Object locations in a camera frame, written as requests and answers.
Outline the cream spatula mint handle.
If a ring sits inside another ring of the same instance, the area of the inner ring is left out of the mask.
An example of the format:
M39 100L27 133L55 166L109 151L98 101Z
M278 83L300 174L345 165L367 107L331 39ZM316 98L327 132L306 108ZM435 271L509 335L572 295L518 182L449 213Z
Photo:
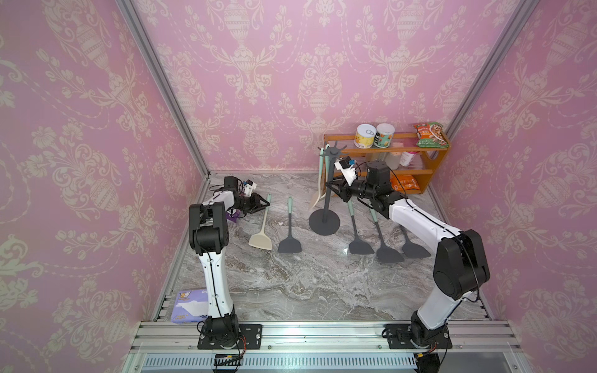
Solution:
M265 233L268 213L269 207L266 207L264 210L264 217L261 225L261 230L250 237L249 245L253 248L261 250L273 250L272 241L270 237Z

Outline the grey utensil rack stand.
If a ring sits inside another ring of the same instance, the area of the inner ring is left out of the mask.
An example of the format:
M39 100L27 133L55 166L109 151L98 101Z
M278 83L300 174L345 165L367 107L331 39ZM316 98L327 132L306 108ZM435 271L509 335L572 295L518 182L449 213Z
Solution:
M325 148L323 155L329 158L328 171L326 173L326 181L332 182L334 179L335 166L334 163L339 158L343 148L337 147L338 141L335 142L334 146ZM324 207L314 211L309 216L309 228L320 236L331 236L336 233L340 228L340 218L338 215L331 211L331 194L332 190L330 187L326 187L326 194L324 199Z

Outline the grey spatula mint handle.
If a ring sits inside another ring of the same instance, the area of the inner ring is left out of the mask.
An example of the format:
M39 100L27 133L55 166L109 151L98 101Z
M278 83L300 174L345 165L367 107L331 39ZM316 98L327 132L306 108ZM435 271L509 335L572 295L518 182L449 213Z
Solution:
M298 239L292 234L292 208L293 197L288 198L288 235L278 245L278 253L281 254L296 254L301 253L302 245Z
M395 249L389 247L382 234L381 226L377 219L376 211L370 208L370 214L376 226L376 230L380 240L380 246L376 251L376 257L382 264L398 264L404 262L404 257Z
M350 242L348 247L349 253L354 255L372 255L374 253L373 248L367 242L363 241L359 236L354 213L354 205L351 200L348 202L348 211L351 216L351 224L354 233L354 239Z
M423 246L411 241L408 236L408 231L401 225L400 230L404 235L405 243L402 246L404 255L410 259L423 259L431 257L432 255Z

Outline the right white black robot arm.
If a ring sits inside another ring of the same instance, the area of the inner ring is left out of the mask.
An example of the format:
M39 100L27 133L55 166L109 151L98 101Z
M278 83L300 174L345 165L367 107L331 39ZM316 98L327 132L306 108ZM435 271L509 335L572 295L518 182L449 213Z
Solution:
M378 214L394 222L435 249L432 271L435 287L424 304L410 319L410 340L418 348L436 348L449 337L447 323L454 311L471 295L479 298L480 287L490 280L483 240L479 233L461 230L435 218L394 189L391 169L382 161L368 164L365 178L349 158L334 163L341 172L326 182L344 202L352 205L353 197Z

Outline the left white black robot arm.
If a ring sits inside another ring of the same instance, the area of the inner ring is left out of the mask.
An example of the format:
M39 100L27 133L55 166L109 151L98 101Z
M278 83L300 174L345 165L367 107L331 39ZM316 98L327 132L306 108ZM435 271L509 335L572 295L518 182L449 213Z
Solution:
M205 202L188 211L189 244L199 257L208 292L207 318L199 329L197 348L241 348L242 329L229 293L226 276L225 248L229 245L228 212L253 214L270 203L255 190L252 180L225 177L223 185Z

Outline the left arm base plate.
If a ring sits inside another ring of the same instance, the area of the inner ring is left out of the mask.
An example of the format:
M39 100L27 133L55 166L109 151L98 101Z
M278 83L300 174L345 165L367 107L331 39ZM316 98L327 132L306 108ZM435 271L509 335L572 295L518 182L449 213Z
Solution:
M262 324L240 324L236 332L208 332L205 326L200 328L197 342L198 350L259 350L261 349Z

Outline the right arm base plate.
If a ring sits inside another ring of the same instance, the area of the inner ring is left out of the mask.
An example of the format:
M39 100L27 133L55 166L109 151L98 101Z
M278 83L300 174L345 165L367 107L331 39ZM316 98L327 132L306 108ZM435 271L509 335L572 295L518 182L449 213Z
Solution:
M417 323L386 324L382 331L382 338L386 339L389 348L394 350L452 348L452 340L447 325L430 330Z

